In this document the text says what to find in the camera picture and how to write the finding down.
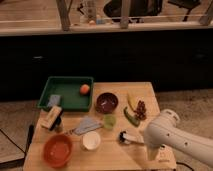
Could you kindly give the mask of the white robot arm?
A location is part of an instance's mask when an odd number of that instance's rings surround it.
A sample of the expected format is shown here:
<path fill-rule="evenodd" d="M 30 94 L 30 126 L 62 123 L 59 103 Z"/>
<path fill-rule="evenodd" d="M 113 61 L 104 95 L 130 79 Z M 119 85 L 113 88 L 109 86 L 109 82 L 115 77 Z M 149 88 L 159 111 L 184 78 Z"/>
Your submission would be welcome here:
<path fill-rule="evenodd" d="M 213 168 L 213 139 L 177 128 L 180 117 L 170 109 L 162 110 L 145 128 L 144 143 L 149 149 L 165 144 Z"/>

